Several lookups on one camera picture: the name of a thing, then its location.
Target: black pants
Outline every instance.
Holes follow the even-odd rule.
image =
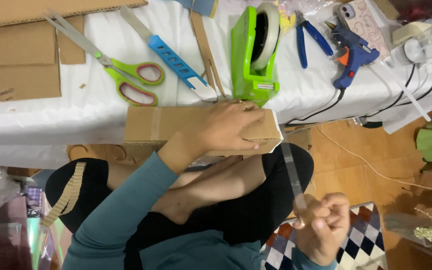
[[[303,190],[313,175],[313,158],[302,148],[291,144],[294,163]],[[60,216],[63,224],[75,233],[87,216],[111,193],[107,187],[108,163],[95,158],[74,160],[56,170],[46,184],[46,197],[56,204],[75,172],[77,162],[85,162],[81,191],[68,214]],[[150,212],[126,243],[126,269],[142,269],[139,251],[159,242],[186,234],[218,230],[230,245],[261,241],[263,245],[292,211],[294,195],[286,170],[281,146],[262,155],[266,180],[251,193],[233,200],[196,209],[188,221],[177,225],[159,213]]]

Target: blue glue gun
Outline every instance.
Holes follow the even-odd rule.
[[[338,61],[346,68],[341,77],[333,83],[336,89],[346,89],[353,82],[361,65],[369,65],[374,62],[378,59],[379,52],[375,48],[368,48],[366,40],[342,24],[334,25],[327,21],[325,23],[331,28],[333,37],[346,49],[345,55],[338,58]]]

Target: white tablecloth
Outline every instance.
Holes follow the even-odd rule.
[[[388,21],[372,0],[367,1],[390,43],[388,28],[395,22]],[[206,17],[203,20],[221,83],[225,92],[231,93],[229,33],[243,12],[244,4],[231,0],[220,0],[219,3],[214,19]],[[324,7],[306,19],[318,25],[333,15],[333,7],[334,4]],[[148,6],[136,8],[134,12],[197,73],[203,72],[188,10],[175,1],[150,0]],[[277,51],[275,63],[281,89],[265,108],[276,111],[280,123],[315,112],[336,100],[332,81],[341,67],[304,32],[309,63],[306,70],[299,63],[294,29],[281,38]],[[159,106],[208,105],[165,68],[162,60],[118,11],[86,15],[85,35],[106,55],[120,61],[129,64],[151,61],[163,66],[165,82],[148,88],[159,96]],[[128,104],[117,95],[113,79],[98,61],[90,55],[86,56],[86,61],[83,65],[60,66],[62,97],[0,102],[0,165],[55,169],[68,161],[66,145],[123,142]],[[373,65],[372,69],[361,68],[338,105],[305,123],[362,115],[391,104],[400,88],[393,79],[382,79],[384,70],[381,67]],[[393,74],[404,83],[410,71],[410,66],[402,67],[393,70]],[[426,75],[426,69],[416,70],[408,88],[416,90]],[[432,74],[416,95],[421,95],[431,85]],[[432,94],[420,102],[426,111],[432,110]],[[384,120],[385,128],[392,132],[419,116],[414,106],[406,105],[389,109],[370,120]]]

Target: ring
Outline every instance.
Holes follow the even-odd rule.
[[[242,100],[240,100],[240,101],[238,101],[238,102],[244,104],[244,107],[246,107],[246,108],[244,109],[245,111],[248,110],[248,105],[246,105],[246,102],[244,102],[244,101],[242,101]]]

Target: pliers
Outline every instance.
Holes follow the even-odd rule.
[[[301,66],[303,68],[308,67],[308,58],[306,57],[306,46],[304,45],[304,33],[303,27],[306,28],[311,37],[316,40],[319,44],[323,52],[331,56],[333,55],[333,50],[329,46],[326,39],[323,37],[321,33],[316,30],[316,28],[309,22],[304,19],[304,15],[301,11],[296,10],[296,38],[297,38],[297,53],[299,54],[299,61],[301,62]]]

